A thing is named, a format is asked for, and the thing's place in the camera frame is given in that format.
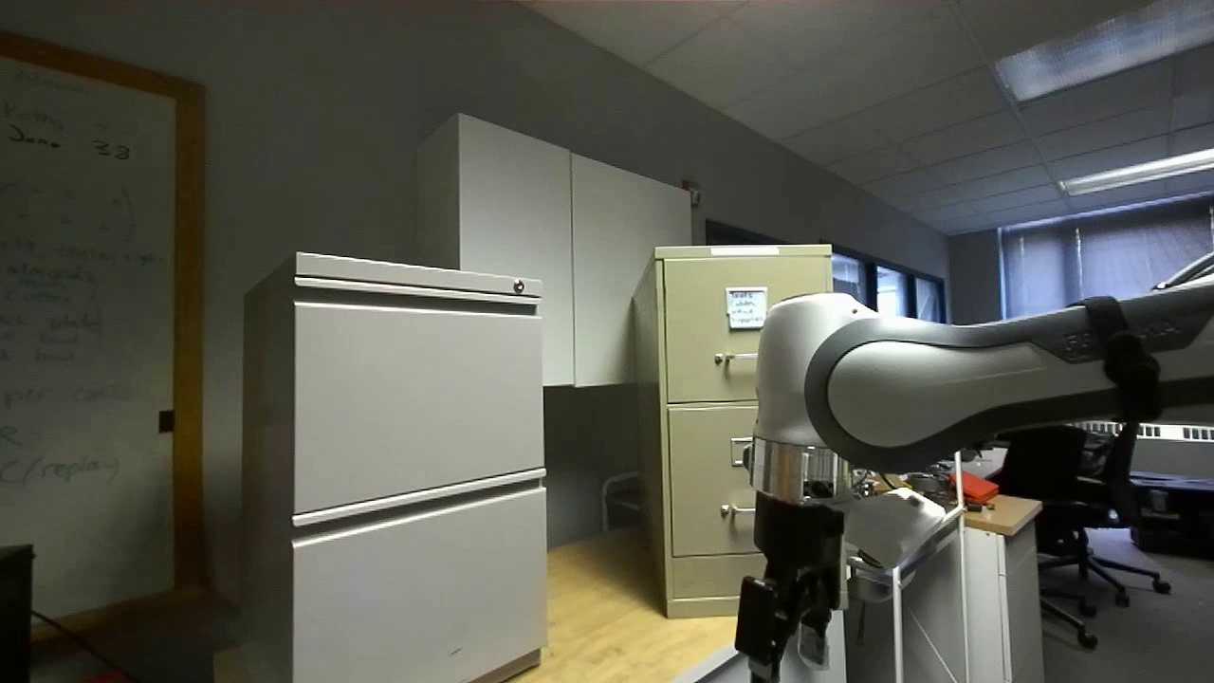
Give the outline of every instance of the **drawer handle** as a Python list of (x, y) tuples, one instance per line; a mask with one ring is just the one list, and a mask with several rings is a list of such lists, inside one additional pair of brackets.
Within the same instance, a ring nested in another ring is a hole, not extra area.
[(723, 505), (723, 521), (726, 521), (726, 522), (735, 522), (735, 516), (756, 516), (756, 510)]
[(729, 354), (729, 350), (726, 350), (726, 354), (715, 358), (715, 363), (718, 363), (726, 376), (732, 376), (732, 363), (735, 363), (735, 359), (747, 359), (753, 373), (761, 368), (761, 354)]

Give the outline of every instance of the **ceiling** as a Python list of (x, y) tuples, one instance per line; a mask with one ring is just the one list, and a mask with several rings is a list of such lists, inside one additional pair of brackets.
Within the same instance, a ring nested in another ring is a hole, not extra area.
[[(1021, 104), (996, 73), (1151, 0), (524, 2), (945, 235), (1214, 193), (1214, 171), (1058, 191), (1058, 179), (1214, 148), (1214, 44)], [(1168, 6), (1177, 30), (1214, 19), (1214, 0), (1151, 6)]]

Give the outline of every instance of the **robotic arm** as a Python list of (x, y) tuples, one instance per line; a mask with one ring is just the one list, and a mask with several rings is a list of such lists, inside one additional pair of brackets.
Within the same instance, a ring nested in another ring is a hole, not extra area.
[(996, 431), (1214, 402), (1214, 287), (936, 327), (878, 319), (850, 295), (769, 310), (761, 336), (756, 542), (762, 579), (740, 592), (735, 649), (777, 678), (794, 631), (825, 651), (843, 607), (848, 510), (830, 467), (924, 470)]

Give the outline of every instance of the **ceiling light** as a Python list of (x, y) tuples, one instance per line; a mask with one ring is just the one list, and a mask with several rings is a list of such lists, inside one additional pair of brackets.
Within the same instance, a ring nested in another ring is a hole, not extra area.
[(1214, 42), (1211, 0), (1155, 0), (1140, 13), (1040, 42), (996, 64), (1016, 104)]
[(1120, 185), (1144, 185), (1144, 182), (1160, 182), (1160, 179), (1199, 173), (1199, 171), (1214, 171), (1214, 148), (1187, 152), (1187, 154), (1165, 154), (1165, 159), (1136, 164), (1136, 168), (1115, 168), (1115, 171), (1101, 171), (1101, 173), (1063, 179), (1058, 185), (1063, 185), (1063, 193), (1103, 193), (1103, 191), (1120, 191)]

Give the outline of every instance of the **office chair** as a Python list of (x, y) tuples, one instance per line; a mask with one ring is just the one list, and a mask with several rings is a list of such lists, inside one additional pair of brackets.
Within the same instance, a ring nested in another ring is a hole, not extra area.
[[(1086, 527), (1132, 527), (1140, 521), (1140, 496), (1132, 487), (1136, 444), (1140, 444), (1140, 422), (1122, 422), (1108, 444), (1089, 450), (1089, 462), (1079, 479), (1079, 516)], [(1089, 542), (1086, 542), (1086, 555), (1073, 563), (1082, 579), (1096, 572), (1112, 588), (1112, 598), (1120, 607), (1132, 602), (1132, 592), (1115, 572), (1151, 577), (1155, 592), (1160, 596), (1174, 592), (1174, 584), (1160, 572), (1101, 556), (1089, 550)]]
[[(997, 483), (1002, 494), (1038, 496), (1043, 505), (1043, 511), (1038, 516), (1038, 550), (1051, 555), (1043, 568), (1051, 568), (1063, 556), (1082, 556), (1089, 540), (1070, 505), (1086, 462), (1089, 431), (1070, 425), (1043, 425), (1005, 431), (1002, 439), (1010, 444), (1010, 450), (1002, 460), (1002, 470), (992, 475), (992, 483)], [(1067, 621), (1082, 649), (1096, 649), (1096, 636), (1086, 627), (1086, 617), (1096, 610), (1086, 602), (1086, 596), (1043, 592), (1040, 607), (1048, 617)]]

